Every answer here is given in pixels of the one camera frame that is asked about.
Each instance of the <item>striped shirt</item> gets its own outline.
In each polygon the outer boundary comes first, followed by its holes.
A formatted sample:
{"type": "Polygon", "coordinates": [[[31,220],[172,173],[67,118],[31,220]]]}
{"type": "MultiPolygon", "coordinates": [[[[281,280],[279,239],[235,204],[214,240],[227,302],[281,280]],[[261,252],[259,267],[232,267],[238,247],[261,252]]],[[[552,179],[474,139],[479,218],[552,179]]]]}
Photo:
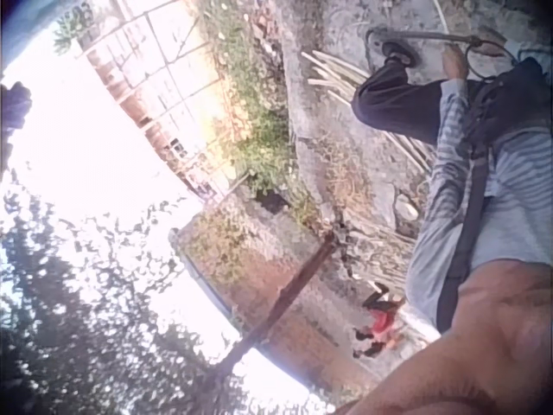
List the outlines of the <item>striped shirt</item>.
{"type": "MultiPolygon", "coordinates": [[[[520,61],[533,57],[551,85],[550,50],[508,41],[520,61]]],[[[436,326],[438,299],[454,255],[470,191],[470,148],[463,143],[468,111],[464,80],[442,83],[441,127],[421,232],[407,272],[407,298],[436,326]]],[[[500,137],[490,155],[486,205],[471,271],[496,259],[553,264],[552,136],[548,127],[525,127],[500,137]]]]}

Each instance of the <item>wire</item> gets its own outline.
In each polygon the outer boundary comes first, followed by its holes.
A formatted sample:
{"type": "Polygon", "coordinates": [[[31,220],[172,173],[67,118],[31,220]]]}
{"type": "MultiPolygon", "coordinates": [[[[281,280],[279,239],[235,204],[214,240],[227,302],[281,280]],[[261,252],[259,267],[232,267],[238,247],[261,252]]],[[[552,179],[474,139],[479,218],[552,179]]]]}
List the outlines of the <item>wire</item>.
{"type": "Polygon", "coordinates": [[[471,42],[467,42],[468,43],[468,47],[467,47],[467,50],[465,51],[465,60],[467,61],[467,65],[468,65],[468,69],[474,73],[476,76],[478,76],[479,78],[481,78],[482,80],[484,80],[485,82],[490,82],[492,80],[495,80],[497,78],[496,75],[493,75],[493,76],[484,76],[482,75],[481,73],[479,73],[478,71],[476,71],[476,69],[474,69],[474,67],[470,64],[470,61],[468,60],[468,54],[469,52],[472,51],[473,48],[479,48],[480,46],[484,45],[484,44],[489,44],[489,45],[493,45],[495,46],[496,48],[499,48],[501,50],[503,50],[503,52],[509,56],[511,58],[511,64],[514,66],[518,63],[518,59],[515,58],[515,56],[509,52],[507,49],[505,49],[504,46],[500,45],[499,43],[496,43],[495,41],[484,41],[482,39],[479,39],[480,41],[480,44],[478,43],[471,43],[471,42]]]}

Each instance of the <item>backpack strap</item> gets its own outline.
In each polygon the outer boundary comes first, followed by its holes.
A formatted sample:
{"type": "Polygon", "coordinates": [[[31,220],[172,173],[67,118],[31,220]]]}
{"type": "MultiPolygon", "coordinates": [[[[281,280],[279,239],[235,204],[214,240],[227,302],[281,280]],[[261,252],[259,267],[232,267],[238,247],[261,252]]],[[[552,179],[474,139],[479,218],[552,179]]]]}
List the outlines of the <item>backpack strap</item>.
{"type": "Polygon", "coordinates": [[[486,182],[489,173],[489,151],[490,147],[485,144],[477,144],[473,150],[472,159],[474,164],[467,213],[462,224],[461,235],[455,247],[454,256],[443,283],[442,293],[438,299],[436,327],[442,334],[451,328],[451,322],[459,300],[459,287],[467,280],[470,273],[471,258],[480,233],[480,219],[484,209],[486,182]]]}

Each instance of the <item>black pants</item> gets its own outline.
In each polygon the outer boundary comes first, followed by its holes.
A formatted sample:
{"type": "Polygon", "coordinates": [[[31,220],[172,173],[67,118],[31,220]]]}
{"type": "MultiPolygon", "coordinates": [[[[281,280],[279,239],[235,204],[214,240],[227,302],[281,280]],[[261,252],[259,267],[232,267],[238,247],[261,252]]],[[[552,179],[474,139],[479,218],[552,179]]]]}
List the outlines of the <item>black pants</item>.
{"type": "MultiPolygon", "coordinates": [[[[442,82],[411,85],[405,67],[388,60],[357,89],[352,101],[353,112],[359,121],[372,128],[435,145],[440,129],[442,82]]],[[[480,81],[468,81],[469,101],[483,85],[480,81]]]]}

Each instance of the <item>stick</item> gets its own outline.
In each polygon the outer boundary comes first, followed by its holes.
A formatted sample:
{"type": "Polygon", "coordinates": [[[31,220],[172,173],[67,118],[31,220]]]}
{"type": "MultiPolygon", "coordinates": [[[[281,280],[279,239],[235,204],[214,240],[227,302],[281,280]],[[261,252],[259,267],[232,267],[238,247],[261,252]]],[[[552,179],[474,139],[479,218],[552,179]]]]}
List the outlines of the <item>stick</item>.
{"type": "Polygon", "coordinates": [[[351,69],[352,71],[354,71],[355,73],[358,73],[359,75],[361,75],[363,78],[367,79],[371,76],[370,73],[368,73],[367,71],[364,71],[363,69],[361,68],[358,68],[354,65],[352,65],[351,63],[348,63],[346,61],[343,61],[342,59],[339,59],[335,56],[332,56],[330,54],[325,54],[324,52],[321,52],[319,50],[314,50],[313,53],[318,56],[319,58],[324,58],[324,59],[327,59],[329,61],[334,61],[336,63],[339,63],[341,64],[342,66],[344,67],[347,67],[348,69],[351,69]]]}

